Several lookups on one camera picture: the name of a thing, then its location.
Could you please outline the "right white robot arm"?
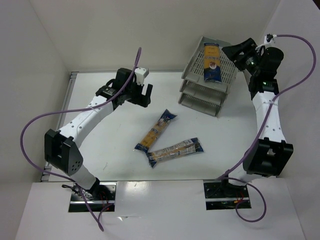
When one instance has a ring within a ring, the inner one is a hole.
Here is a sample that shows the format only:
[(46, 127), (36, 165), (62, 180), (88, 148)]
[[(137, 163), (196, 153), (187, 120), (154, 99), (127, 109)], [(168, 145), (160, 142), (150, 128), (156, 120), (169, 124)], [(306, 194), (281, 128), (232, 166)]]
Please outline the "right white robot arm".
[(257, 46), (252, 38), (222, 48), (242, 71), (254, 106), (257, 136), (241, 161), (221, 177), (223, 190), (239, 190), (258, 178), (279, 176), (294, 152), (282, 132), (275, 78), (284, 53), (276, 47)]

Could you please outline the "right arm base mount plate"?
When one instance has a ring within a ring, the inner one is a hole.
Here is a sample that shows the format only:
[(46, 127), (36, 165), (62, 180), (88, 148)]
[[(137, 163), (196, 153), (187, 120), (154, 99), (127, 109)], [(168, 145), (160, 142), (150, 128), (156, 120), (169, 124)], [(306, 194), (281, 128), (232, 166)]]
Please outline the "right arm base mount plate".
[(230, 184), (228, 180), (204, 181), (204, 197), (207, 210), (250, 209), (251, 203), (246, 186)]

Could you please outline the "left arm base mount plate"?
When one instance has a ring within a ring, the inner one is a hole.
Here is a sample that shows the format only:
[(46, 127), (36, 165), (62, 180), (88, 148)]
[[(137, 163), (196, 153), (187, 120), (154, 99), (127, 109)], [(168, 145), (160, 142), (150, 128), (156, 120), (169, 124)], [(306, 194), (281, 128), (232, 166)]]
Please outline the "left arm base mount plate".
[[(108, 206), (104, 211), (114, 212), (117, 182), (101, 182), (100, 185), (103, 186), (103, 190), (95, 197), (85, 192), (84, 190), (82, 191), (88, 205), (93, 212), (98, 213), (109, 204), (110, 206)], [(70, 202), (68, 207), (69, 213), (89, 212), (85, 200), (79, 193), (79, 190), (75, 184), (73, 186), (63, 184), (62, 187), (71, 190)]]

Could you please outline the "spaghetti bag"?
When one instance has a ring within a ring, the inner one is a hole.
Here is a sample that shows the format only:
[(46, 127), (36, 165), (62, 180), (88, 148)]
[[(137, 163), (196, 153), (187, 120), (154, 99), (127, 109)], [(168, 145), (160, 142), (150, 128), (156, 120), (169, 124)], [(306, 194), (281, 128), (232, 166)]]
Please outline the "spaghetti bag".
[(154, 124), (154, 126), (144, 136), (144, 138), (136, 144), (134, 149), (147, 153), (154, 145), (156, 140), (161, 136), (163, 131), (168, 127), (171, 121), (176, 117), (177, 115), (171, 113), (168, 109), (166, 109)]
[(204, 44), (204, 81), (221, 82), (220, 48), (216, 43)]
[(204, 149), (197, 137), (186, 139), (170, 147), (153, 152), (147, 152), (149, 165), (154, 168), (157, 164), (185, 156), (203, 153)]

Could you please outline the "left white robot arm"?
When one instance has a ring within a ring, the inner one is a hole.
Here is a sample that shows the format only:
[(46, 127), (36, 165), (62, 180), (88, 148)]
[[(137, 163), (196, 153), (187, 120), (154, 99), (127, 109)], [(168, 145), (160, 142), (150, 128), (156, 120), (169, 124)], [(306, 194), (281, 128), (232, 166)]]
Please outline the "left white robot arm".
[(148, 75), (147, 68), (119, 68), (115, 78), (97, 90), (87, 111), (81, 111), (65, 126), (58, 130), (50, 129), (44, 135), (45, 160), (69, 176), (92, 197), (96, 197), (105, 188), (84, 166), (79, 148), (89, 133), (124, 102), (144, 108), (150, 104), (153, 86), (148, 84), (146, 93), (142, 93)]

